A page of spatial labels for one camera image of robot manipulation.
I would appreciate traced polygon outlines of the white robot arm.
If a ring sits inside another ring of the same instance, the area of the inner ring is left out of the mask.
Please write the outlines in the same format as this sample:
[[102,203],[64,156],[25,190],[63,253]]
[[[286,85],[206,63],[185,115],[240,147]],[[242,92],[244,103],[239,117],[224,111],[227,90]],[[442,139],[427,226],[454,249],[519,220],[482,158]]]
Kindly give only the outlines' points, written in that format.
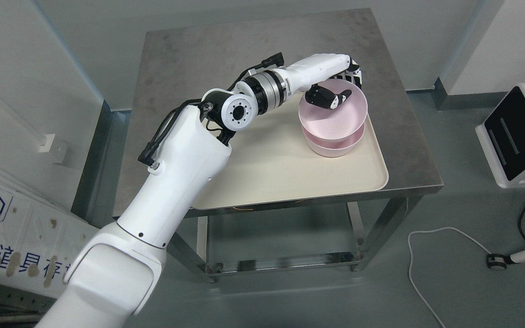
[[148,167],[146,181],[79,253],[38,328],[121,328],[146,305],[177,226],[231,155],[234,132],[223,129],[219,140],[202,125],[212,111],[202,98],[189,99],[163,119],[138,157]]

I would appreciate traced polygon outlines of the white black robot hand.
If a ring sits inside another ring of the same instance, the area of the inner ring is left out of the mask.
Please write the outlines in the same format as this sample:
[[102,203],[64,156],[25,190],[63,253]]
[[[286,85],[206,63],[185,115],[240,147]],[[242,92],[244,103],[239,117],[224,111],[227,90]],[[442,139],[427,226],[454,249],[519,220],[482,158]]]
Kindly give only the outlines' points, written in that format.
[[341,79],[359,89],[363,85],[360,65],[346,54],[314,54],[289,65],[279,75],[286,82],[288,91],[304,92],[306,102],[329,110],[334,110],[346,102],[351,97],[352,90],[345,89],[335,93],[319,86],[319,83],[328,79]]

